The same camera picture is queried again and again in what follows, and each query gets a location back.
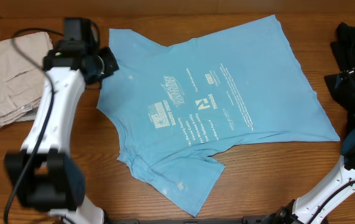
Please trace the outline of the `light blue t-shirt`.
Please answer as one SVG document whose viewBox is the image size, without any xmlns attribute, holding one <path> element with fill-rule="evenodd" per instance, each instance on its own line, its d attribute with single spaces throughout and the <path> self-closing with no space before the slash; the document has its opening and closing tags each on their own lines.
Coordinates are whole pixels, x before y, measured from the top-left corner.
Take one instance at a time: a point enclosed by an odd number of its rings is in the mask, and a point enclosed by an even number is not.
<svg viewBox="0 0 355 224">
<path fill-rule="evenodd" d="M 275 16 L 169 47 L 112 29 L 98 109 L 131 175 L 196 216 L 235 145 L 338 141 Z"/>
</svg>

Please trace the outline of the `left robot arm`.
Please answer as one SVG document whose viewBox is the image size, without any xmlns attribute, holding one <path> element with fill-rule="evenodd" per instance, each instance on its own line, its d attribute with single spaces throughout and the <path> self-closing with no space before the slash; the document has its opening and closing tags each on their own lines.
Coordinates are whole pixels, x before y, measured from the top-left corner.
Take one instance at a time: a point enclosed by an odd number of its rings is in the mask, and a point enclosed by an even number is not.
<svg viewBox="0 0 355 224">
<path fill-rule="evenodd" d="M 102 47 L 95 22 L 67 17 L 62 39 L 39 65 L 17 45 L 14 50 L 45 77 L 33 126 L 19 152 L 7 152 L 4 167 L 13 190 L 4 208 L 8 223 L 13 200 L 57 217 L 61 223 L 111 223 L 108 214 L 86 196 L 83 173 L 70 157 L 70 135 L 78 102 L 92 84 L 102 84 L 118 64 L 109 47 Z"/>
</svg>

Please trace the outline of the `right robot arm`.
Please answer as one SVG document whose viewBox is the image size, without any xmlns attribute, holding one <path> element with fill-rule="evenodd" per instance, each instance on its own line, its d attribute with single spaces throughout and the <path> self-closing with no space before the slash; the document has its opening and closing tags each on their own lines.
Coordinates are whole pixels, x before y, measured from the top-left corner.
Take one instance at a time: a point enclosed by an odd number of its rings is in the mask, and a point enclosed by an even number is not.
<svg viewBox="0 0 355 224">
<path fill-rule="evenodd" d="M 327 216 L 355 193 L 355 68 L 325 78 L 335 101 L 348 112 L 348 133 L 340 158 L 313 189 L 267 215 L 262 223 L 326 223 Z"/>
</svg>

